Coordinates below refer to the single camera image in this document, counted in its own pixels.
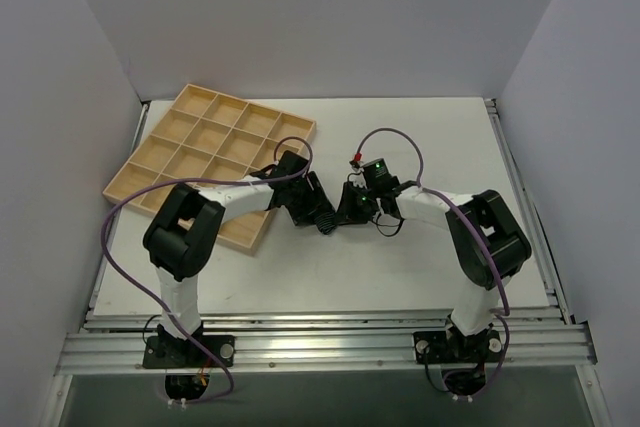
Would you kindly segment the navy striped underwear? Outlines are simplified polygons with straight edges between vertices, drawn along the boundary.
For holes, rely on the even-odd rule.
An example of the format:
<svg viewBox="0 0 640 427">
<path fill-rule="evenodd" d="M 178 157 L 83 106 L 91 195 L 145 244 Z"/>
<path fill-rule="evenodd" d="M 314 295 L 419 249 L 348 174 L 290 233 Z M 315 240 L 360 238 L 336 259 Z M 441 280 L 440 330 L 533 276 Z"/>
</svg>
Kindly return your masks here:
<svg viewBox="0 0 640 427">
<path fill-rule="evenodd" d="M 336 222 L 336 214 L 334 212 L 318 213 L 314 217 L 314 224 L 315 224 L 317 230 L 322 235 L 330 235 L 338 227 L 337 222 Z"/>
</svg>

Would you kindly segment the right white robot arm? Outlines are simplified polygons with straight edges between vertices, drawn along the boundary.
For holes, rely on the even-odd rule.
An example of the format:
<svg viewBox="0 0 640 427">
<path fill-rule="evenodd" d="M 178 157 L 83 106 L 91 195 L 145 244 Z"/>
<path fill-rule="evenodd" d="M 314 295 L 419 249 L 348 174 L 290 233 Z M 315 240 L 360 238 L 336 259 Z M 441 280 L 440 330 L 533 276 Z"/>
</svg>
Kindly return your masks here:
<svg viewBox="0 0 640 427">
<path fill-rule="evenodd" d="M 384 159 L 368 163 L 359 154 L 350 161 L 336 214 L 340 225 L 378 223 L 386 215 L 402 227 L 416 221 L 449 233 L 466 280 L 451 314 L 444 347 L 455 359 L 469 358 L 480 347 L 479 333 L 493 318 L 510 314 L 505 286 L 532 255 L 532 247 L 503 197 L 494 190 L 453 194 L 401 182 Z"/>
</svg>

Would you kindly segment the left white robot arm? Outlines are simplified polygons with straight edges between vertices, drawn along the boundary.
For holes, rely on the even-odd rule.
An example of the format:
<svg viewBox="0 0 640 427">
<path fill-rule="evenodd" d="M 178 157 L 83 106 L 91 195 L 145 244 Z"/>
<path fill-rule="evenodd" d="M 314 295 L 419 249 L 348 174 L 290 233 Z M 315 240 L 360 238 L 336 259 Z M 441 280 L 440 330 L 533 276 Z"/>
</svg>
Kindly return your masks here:
<svg viewBox="0 0 640 427">
<path fill-rule="evenodd" d="M 223 224 L 284 208 L 298 227 L 313 225 L 323 235 L 335 230 L 335 209 L 306 165 L 304 157 L 287 150 L 277 163 L 249 173 L 238 186 L 179 183 L 170 191 L 143 236 L 143 247 L 157 268 L 164 302 L 158 336 L 167 341 L 166 355 L 177 365 L 190 366 L 201 356 L 198 275 Z"/>
</svg>

